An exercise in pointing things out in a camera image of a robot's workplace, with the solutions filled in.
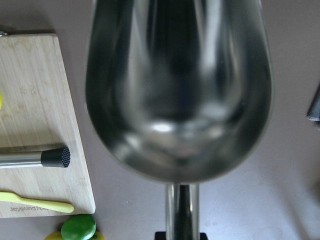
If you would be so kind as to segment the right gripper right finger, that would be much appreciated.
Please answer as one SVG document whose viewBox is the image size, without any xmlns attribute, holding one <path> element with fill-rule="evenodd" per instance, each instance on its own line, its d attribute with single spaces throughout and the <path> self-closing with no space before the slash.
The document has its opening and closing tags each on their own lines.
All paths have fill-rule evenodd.
<svg viewBox="0 0 320 240">
<path fill-rule="evenodd" d="M 206 233 L 201 232 L 200 236 L 199 236 L 199 240 L 208 240 L 208 237 L 207 237 Z"/>
</svg>

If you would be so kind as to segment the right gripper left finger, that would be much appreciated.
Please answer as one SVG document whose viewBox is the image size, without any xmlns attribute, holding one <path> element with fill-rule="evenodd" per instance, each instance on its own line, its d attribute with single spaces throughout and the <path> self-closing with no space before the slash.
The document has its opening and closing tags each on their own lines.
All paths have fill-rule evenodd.
<svg viewBox="0 0 320 240">
<path fill-rule="evenodd" d="M 155 232 L 154 240 L 166 240 L 166 232 L 165 231 Z"/>
</svg>

